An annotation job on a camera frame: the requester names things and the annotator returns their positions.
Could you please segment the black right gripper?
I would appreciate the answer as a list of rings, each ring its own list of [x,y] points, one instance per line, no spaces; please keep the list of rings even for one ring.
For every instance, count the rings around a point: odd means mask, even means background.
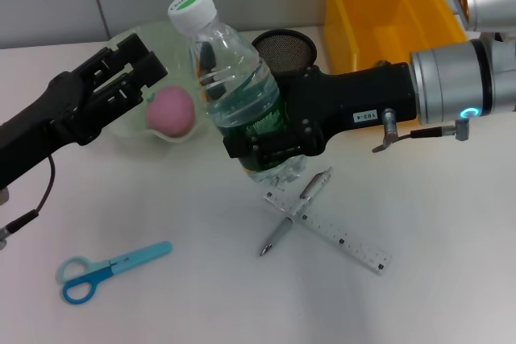
[[[340,75],[325,74],[314,65],[287,81],[285,104],[285,130],[251,138],[225,136],[227,154],[232,159],[252,157],[266,169],[294,156],[320,155],[323,144],[340,132],[379,126],[384,110],[393,110],[399,122],[416,118],[407,63]]]

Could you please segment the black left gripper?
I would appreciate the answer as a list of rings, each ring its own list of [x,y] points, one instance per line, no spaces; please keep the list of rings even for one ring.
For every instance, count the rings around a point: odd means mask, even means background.
[[[129,73],[93,95],[98,86],[127,64],[134,64]],[[53,78],[35,102],[0,125],[0,188],[61,147],[86,145],[96,139],[103,127],[143,101],[144,86],[152,87],[167,74],[155,53],[148,53],[133,33],[115,50],[103,48],[77,71],[65,71]]]

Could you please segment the clear water bottle green label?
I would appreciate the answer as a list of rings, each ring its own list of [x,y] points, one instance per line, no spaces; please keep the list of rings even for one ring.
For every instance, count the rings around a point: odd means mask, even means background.
[[[287,127],[285,102],[258,51],[223,23],[213,0],[174,0],[168,8],[173,26],[189,42],[192,73],[206,112],[223,137],[251,138]],[[197,42],[210,42],[218,68],[227,69],[226,92],[206,99],[198,82]]]

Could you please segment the pink peach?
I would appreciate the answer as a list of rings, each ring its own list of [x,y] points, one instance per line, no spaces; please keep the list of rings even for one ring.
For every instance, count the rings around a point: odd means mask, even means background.
[[[145,120],[149,129],[170,138],[183,137],[193,129],[194,101],[182,87],[166,86],[153,93],[147,103]]]

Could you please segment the green glass fruit plate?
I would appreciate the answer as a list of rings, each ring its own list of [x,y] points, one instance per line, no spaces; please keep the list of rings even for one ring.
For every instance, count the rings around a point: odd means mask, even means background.
[[[168,72],[167,76],[152,87],[143,88],[143,102],[113,121],[108,129],[119,138],[159,138],[169,143],[183,143],[199,135],[207,124],[207,116],[198,95],[198,86],[192,73],[188,41],[170,22],[146,23],[122,32],[108,41],[107,46],[116,49],[131,34],[137,34],[148,50]],[[173,86],[182,88],[192,99],[194,120],[191,129],[182,136],[170,137],[148,125],[148,106],[156,95]]]

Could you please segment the silver ballpoint pen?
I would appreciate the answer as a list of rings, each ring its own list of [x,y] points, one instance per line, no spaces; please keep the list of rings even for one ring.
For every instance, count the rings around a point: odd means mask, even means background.
[[[323,188],[330,181],[333,168],[315,174],[307,186],[296,197],[293,204],[285,211],[285,217],[266,238],[261,247],[260,256],[266,255],[272,250],[279,241],[292,229],[293,221],[306,213],[314,199],[319,195]]]

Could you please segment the black mesh pen holder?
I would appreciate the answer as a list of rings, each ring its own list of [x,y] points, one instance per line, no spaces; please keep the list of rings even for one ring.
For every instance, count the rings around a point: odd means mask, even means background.
[[[291,77],[311,67],[318,54],[307,35],[290,29],[266,31],[252,45],[275,77]]]

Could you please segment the clear plastic ruler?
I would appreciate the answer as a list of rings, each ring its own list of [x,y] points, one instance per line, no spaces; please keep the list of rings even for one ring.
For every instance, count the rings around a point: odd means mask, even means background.
[[[292,225],[310,230],[329,246],[351,257],[369,271],[381,276],[389,266],[392,260],[391,254],[360,239],[337,221],[311,211],[308,205],[303,205],[301,213],[292,217],[293,207],[301,205],[301,198],[290,199],[277,190],[269,190],[264,195],[264,199],[290,218]]]

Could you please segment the blue scissors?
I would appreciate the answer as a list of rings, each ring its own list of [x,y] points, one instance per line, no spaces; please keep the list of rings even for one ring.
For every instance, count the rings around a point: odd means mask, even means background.
[[[97,286],[102,281],[154,259],[159,259],[171,253],[172,250],[172,243],[163,241],[98,262],[92,262],[84,256],[71,257],[64,261],[57,271],[57,278],[62,283],[61,295],[71,305],[84,304],[92,298]],[[73,263],[82,266],[84,270],[76,275],[66,276],[65,272],[68,266]],[[89,285],[89,292],[80,299],[72,298],[69,295],[69,290],[83,284]]]

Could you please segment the yellow plastic storage bin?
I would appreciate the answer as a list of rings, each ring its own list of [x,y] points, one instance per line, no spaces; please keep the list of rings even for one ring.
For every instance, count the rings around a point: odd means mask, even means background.
[[[323,33],[336,74],[466,40],[446,0],[326,0]]]

